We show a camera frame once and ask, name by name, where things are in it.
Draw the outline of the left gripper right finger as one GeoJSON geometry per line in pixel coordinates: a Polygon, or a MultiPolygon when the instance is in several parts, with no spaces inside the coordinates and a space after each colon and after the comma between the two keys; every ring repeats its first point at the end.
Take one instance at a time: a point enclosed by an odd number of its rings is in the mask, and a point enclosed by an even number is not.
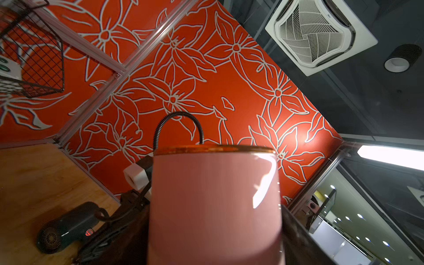
{"type": "Polygon", "coordinates": [[[285,265],[334,265],[295,216],[282,206],[282,246],[285,265]]]}

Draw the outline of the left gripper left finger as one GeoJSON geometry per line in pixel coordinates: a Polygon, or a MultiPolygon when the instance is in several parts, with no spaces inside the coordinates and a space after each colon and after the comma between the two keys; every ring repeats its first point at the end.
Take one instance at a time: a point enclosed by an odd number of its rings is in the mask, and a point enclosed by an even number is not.
{"type": "Polygon", "coordinates": [[[75,265],[146,265],[150,206],[121,205],[79,249],[75,265]]]}

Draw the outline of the dark green hair dryer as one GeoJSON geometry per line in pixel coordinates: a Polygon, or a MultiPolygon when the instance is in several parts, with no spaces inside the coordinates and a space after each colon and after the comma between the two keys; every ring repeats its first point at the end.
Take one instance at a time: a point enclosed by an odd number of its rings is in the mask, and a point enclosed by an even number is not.
{"type": "Polygon", "coordinates": [[[62,216],[46,223],[38,232],[37,248],[44,254],[55,254],[76,241],[86,242],[95,233],[100,207],[94,202],[83,203],[62,216]]]}

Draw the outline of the pink hair dryer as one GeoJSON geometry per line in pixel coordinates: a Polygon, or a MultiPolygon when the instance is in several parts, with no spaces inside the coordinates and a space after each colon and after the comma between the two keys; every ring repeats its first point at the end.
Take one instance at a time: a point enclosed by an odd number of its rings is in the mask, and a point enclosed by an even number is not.
{"type": "Polygon", "coordinates": [[[158,148],[148,264],[282,265],[278,161],[242,145],[158,148]]]}

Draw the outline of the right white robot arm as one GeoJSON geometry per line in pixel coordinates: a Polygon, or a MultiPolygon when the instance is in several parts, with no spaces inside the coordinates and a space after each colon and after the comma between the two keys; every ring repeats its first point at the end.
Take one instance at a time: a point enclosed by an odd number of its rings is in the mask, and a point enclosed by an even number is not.
{"type": "Polygon", "coordinates": [[[182,145],[205,144],[205,133],[199,119],[192,113],[176,111],[166,115],[159,121],[153,132],[152,151],[137,159],[123,171],[125,179],[131,185],[131,190],[123,194],[120,202],[125,206],[125,212],[143,209],[150,203],[153,177],[153,153],[159,148],[182,145]],[[177,118],[187,122],[193,130],[193,135],[184,136],[183,129],[177,128],[177,118]]]}

